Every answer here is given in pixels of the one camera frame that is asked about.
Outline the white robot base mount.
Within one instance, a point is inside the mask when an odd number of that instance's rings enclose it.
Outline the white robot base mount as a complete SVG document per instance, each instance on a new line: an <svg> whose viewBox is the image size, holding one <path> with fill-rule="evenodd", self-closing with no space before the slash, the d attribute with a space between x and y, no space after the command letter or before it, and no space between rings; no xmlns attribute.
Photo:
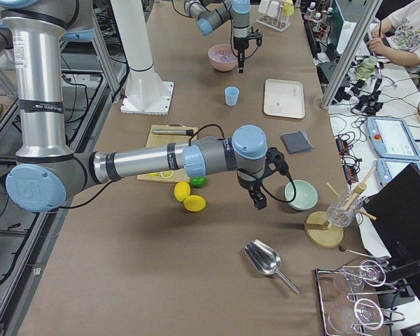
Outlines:
<svg viewBox="0 0 420 336"><path fill-rule="evenodd" d="M122 113L165 116L169 112L174 83L163 81L153 68L131 70L125 86Z"/></svg>

